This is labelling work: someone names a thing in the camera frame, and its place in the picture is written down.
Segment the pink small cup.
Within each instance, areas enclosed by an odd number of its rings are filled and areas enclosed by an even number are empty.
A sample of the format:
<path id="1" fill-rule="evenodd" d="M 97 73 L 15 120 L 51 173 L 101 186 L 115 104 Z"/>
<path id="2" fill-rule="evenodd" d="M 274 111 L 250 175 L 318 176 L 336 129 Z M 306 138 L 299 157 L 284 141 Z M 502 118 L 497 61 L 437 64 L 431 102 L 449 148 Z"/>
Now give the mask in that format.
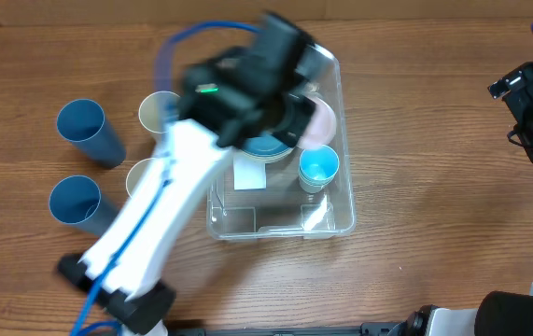
<path id="1" fill-rule="evenodd" d="M 335 136 L 337 119 L 333 109 L 321 98 L 309 95 L 316 109 L 306 130 L 300 137 L 297 147 L 307 150 L 327 145 Z"/>

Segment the dark blue bowl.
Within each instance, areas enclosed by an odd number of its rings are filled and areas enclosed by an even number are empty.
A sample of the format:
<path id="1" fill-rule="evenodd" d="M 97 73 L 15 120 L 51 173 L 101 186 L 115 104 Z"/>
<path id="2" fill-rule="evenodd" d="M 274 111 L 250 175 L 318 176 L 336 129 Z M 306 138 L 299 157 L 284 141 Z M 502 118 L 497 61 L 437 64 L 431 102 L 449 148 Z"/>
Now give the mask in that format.
<path id="1" fill-rule="evenodd" d="M 249 156 L 266 159 L 287 154 L 291 150 L 292 147 L 288 147 L 272 135 L 249 138 L 242 148 L 242 151 Z"/>

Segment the cream bowl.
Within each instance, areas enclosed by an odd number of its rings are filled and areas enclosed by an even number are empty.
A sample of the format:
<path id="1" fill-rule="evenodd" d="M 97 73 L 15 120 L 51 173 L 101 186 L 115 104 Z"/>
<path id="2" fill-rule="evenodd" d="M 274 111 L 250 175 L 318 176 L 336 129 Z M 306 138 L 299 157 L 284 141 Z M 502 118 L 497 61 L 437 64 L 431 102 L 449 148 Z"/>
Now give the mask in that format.
<path id="1" fill-rule="evenodd" d="M 292 150 L 288 150 L 288 151 L 281 152 L 281 153 L 276 154 L 276 155 L 257 156 L 257 155 L 253 155 L 253 154 L 245 152 L 245 151 L 241 152 L 242 155 L 244 155 L 245 157 L 249 158 L 250 160 L 256 161 L 256 162 L 261 162 L 261 163 L 264 163 L 264 164 L 270 164 L 270 163 L 275 163 L 275 162 L 281 161 L 281 160 L 283 160 L 285 157 L 287 157 L 291 153 L 292 153 Z"/>

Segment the light blue small cup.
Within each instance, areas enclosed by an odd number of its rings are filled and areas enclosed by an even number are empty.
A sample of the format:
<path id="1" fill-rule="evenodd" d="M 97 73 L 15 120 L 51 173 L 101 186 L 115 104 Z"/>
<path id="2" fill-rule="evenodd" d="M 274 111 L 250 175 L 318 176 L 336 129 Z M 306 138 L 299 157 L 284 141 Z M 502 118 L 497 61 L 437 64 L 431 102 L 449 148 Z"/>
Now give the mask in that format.
<path id="1" fill-rule="evenodd" d="M 329 146 L 305 149 L 299 158 L 299 176 L 311 185 L 327 185 L 337 175 L 339 169 L 339 156 Z"/>

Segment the beige tall cup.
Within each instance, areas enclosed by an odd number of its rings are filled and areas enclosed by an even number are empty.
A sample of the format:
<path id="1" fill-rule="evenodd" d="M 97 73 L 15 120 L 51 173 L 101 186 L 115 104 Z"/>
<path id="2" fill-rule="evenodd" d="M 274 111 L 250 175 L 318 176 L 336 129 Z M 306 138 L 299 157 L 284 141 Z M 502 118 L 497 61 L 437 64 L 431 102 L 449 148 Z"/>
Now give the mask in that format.
<path id="1" fill-rule="evenodd" d="M 147 158 L 136 163 L 129 171 L 125 180 L 125 188 L 129 197 L 133 196 L 138 182 L 141 180 L 148 166 L 154 161 L 153 158 Z"/>
<path id="2" fill-rule="evenodd" d="M 139 106 L 139 121 L 156 143 L 159 143 L 165 134 L 163 123 L 172 123 L 178 120 L 176 107 L 178 99 L 179 95 L 174 92 L 155 91 L 146 97 Z"/>

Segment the dark blue tall cup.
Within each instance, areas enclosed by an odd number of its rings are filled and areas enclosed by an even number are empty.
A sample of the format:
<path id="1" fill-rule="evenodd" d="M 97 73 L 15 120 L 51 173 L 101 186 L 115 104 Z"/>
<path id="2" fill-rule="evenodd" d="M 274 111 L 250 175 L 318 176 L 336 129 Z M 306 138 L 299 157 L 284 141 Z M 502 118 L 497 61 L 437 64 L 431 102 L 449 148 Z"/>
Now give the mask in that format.
<path id="1" fill-rule="evenodd" d="M 119 213 L 97 183 L 85 175 L 60 181 L 49 196 L 49 211 L 64 225 L 102 236 Z"/>
<path id="2" fill-rule="evenodd" d="M 91 99 L 66 104 L 56 120 L 62 138 L 106 168 L 122 164 L 126 149 L 102 107 Z"/>

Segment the mint green small cup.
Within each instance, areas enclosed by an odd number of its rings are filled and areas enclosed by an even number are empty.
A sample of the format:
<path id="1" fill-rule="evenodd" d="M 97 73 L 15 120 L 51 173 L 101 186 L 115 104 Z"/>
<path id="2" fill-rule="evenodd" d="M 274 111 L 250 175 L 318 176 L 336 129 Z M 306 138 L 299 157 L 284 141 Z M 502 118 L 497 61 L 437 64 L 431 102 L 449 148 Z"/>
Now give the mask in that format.
<path id="1" fill-rule="evenodd" d="M 318 193 L 322 191 L 329 183 L 328 181 L 312 181 L 306 180 L 302 176 L 299 177 L 300 187 L 307 193 Z"/>

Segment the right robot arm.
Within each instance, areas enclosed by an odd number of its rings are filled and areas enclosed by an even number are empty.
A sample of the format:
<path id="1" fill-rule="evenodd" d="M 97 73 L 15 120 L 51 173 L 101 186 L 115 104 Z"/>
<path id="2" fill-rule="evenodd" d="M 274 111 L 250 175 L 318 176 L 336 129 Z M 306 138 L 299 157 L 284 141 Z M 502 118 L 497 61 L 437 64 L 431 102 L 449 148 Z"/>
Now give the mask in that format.
<path id="1" fill-rule="evenodd" d="M 533 62 L 526 62 L 488 87 L 511 111 L 515 125 L 508 139 L 533 163 Z M 533 336 L 533 283 L 527 295 L 487 294 L 474 309 L 451 310 L 427 305 L 389 331 L 391 335 L 530 335 Z"/>

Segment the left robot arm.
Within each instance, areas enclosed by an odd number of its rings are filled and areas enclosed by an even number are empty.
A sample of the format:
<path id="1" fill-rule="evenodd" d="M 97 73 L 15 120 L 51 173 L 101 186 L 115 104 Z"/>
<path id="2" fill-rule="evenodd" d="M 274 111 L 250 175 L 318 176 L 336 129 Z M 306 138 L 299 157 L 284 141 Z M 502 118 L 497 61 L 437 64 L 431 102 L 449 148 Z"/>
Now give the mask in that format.
<path id="1" fill-rule="evenodd" d="M 178 234 L 213 181 L 252 138 L 303 139 L 316 105 L 305 86 L 334 57 L 303 29 L 266 13 L 253 41 L 189 66 L 136 191 L 96 243 L 58 272 L 86 294 L 76 335 L 163 335 L 175 292 L 161 280 Z"/>

